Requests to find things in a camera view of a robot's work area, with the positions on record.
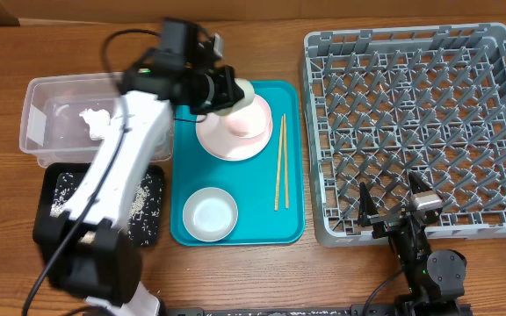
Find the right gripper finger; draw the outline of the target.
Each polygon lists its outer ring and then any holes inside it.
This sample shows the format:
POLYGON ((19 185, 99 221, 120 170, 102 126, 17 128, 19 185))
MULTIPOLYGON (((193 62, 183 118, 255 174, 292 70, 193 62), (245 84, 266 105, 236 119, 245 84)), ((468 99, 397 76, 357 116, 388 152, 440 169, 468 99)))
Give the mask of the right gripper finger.
POLYGON ((378 216, 376 205, 365 183, 359 184, 359 196, 358 220, 369 220, 378 216))
POLYGON ((408 173, 409 187, 413 195, 431 191, 431 187, 416 172, 408 173))

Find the cream ceramic cup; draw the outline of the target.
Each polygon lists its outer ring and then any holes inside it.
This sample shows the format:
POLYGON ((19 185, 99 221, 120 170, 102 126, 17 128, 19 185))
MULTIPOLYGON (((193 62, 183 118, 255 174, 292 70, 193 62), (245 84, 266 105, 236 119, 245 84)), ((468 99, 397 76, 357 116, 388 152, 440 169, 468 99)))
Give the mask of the cream ceramic cup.
POLYGON ((242 97, 240 100, 238 100, 231 107, 216 111, 215 112, 216 115, 227 116, 227 115, 232 114, 236 111, 239 111, 242 108, 245 108, 253 103, 254 98, 255 98, 255 90, 254 90, 251 82, 246 79, 236 78, 235 83, 243 91, 244 97, 242 97))

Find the grey bowl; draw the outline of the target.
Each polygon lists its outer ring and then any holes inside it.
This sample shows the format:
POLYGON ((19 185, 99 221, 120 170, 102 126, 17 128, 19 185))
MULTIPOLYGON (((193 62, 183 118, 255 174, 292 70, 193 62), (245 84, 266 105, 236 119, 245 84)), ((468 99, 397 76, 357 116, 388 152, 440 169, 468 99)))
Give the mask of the grey bowl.
POLYGON ((182 215, 190 236, 198 241, 216 242, 234 230, 239 211, 234 198, 225 190, 206 187, 188 197, 182 215))

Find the white napkin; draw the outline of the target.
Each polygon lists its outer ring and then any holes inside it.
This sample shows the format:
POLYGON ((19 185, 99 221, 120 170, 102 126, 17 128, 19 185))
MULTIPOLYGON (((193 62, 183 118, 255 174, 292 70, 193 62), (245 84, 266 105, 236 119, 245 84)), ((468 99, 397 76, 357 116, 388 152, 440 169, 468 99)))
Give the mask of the white napkin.
POLYGON ((107 110, 85 109, 79 113, 79 116, 89 127, 91 140, 103 140, 106 137, 111 121, 111 115, 107 110))

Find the rice and food scraps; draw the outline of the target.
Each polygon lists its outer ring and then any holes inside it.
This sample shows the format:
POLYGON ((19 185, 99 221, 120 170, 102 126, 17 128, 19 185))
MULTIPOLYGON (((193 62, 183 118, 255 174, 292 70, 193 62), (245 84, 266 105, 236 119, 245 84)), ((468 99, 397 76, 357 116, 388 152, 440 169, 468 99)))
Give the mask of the rice and food scraps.
MULTIPOLYGON (((84 173, 62 172, 54 188, 53 202, 49 214, 58 217, 65 203, 83 180, 84 173)), ((153 247, 159 237, 159 226, 163 208, 164 173, 152 170, 142 178, 130 208, 128 237, 139 247, 153 247)))

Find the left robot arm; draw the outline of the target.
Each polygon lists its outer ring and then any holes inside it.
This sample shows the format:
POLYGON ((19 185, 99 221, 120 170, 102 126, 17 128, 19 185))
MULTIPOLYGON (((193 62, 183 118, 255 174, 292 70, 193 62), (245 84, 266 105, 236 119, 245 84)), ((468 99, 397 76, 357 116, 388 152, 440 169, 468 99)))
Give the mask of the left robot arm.
POLYGON ((252 85, 222 63, 224 42, 196 23, 166 18, 158 44, 120 74, 107 135, 62 212, 36 215, 33 240, 44 262, 40 282, 85 301, 95 315, 162 315, 141 281, 141 251, 130 239, 134 195, 178 106, 194 115, 249 105, 252 85))

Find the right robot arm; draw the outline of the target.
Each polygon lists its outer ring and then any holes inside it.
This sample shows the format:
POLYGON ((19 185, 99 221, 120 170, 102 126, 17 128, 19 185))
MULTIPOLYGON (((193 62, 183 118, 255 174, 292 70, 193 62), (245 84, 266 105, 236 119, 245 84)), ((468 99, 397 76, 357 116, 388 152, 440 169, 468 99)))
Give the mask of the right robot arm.
POLYGON ((439 221, 444 200, 417 174, 408 175, 411 195, 397 211, 381 216, 365 183, 359 185, 358 224, 372 228, 374 239, 386 238, 400 269, 380 284, 365 301, 363 315, 471 315, 458 298, 465 294, 466 258, 452 249, 431 249, 425 228, 439 221), (409 293, 390 305, 374 298, 399 275, 409 293))

